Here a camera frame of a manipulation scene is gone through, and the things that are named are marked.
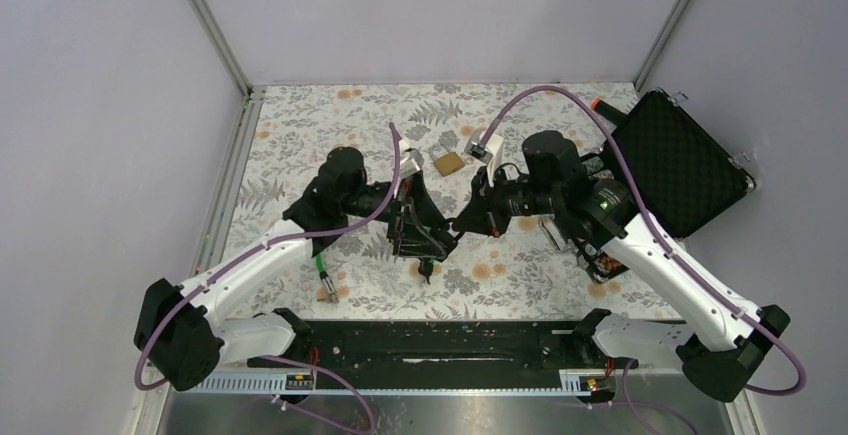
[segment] green strip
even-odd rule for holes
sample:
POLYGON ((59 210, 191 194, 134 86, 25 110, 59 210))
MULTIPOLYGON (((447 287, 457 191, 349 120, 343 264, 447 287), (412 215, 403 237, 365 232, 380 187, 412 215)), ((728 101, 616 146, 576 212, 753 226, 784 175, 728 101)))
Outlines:
POLYGON ((316 268, 318 268, 318 271, 319 271, 319 272, 324 272, 324 271, 325 271, 325 270, 324 270, 324 259, 323 259, 323 258, 321 258, 321 253, 320 253, 320 252, 318 253, 318 255, 315 255, 315 267, 316 267, 316 268))

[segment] metal beam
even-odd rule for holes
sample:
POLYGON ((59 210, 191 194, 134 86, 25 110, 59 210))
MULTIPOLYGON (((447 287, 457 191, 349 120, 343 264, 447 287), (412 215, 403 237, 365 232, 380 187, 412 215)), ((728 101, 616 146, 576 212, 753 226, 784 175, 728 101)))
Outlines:
POLYGON ((692 0, 677 0, 674 2, 674 7, 671 9, 671 13, 668 14, 668 18, 666 18, 662 30, 660 30, 659 35, 657 35, 657 39, 654 40, 654 44, 651 46, 651 51, 648 52, 648 56, 645 58, 645 61, 642 62, 642 66, 639 67, 639 72, 633 80, 633 85, 636 87, 637 92, 643 92, 645 84, 651 76, 651 72, 654 70, 660 55, 662 55, 666 45, 668 45, 669 39, 674 33, 674 30, 677 28, 677 25, 680 23, 680 19, 686 12, 691 1, 692 0))
POLYGON ((230 78, 233 79, 233 83, 236 84, 236 87, 238 87, 243 96, 249 95, 251 89, 250 81, 244 75, 241 66, 239 66, 238 60, 227 43, 227 39, 224 38, 224 32, 221 31, 221 27, 215 21, 215 17, 212 15, 212 11, 209 9, 206 0, 189 0, 189 2, 197 18, 200 20, 203 30, 209 36, 209 41, 212 42, 212 46, 215 47, 215 51, 221 57, 221 61, 230 74, 230 78))

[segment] floral tablecloth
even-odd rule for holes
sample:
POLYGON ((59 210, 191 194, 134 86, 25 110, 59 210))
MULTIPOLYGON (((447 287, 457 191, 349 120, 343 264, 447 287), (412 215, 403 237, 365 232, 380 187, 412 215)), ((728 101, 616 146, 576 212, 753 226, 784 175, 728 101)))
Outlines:
MULTIPOLYGON (((428 153, 443 146, 458 153, 477 127, 485 127, 521 84, 359 85, 269 87, 242 180, 224 256, 256 240, 297 200, 333 147, 349 145, 365 156, 369 181, 388 180, 393 121, 410 144, 425 154, 425 181, 446 216, 468 201, 478 162, 441 177, 428 153)), ((571 84, 590 102, 601 97, 621 109, 636 101, 631 84, 571 84)), ((505 138, 504 162, 524 169, 521 142, 539 130, 561 130, 582 152, 599 147, 602 136, 570 100, 554 92, 518 104, 498 133, 505 138)), ((304 264, 281 273, 237 312, 288 307, 303 318, 322 319, 580 319, 603 307, 633 318, 676 318, 653 290, 631 273, 596 285, 570 253, 555 253, 532 217, 513 220, 499 239, 466 234, 437 264, 426 285, 417 260, 393 261, 385 224, 343 236, 325 251, 324 262, 340 303, 323 297, 318 272, 304 264)))

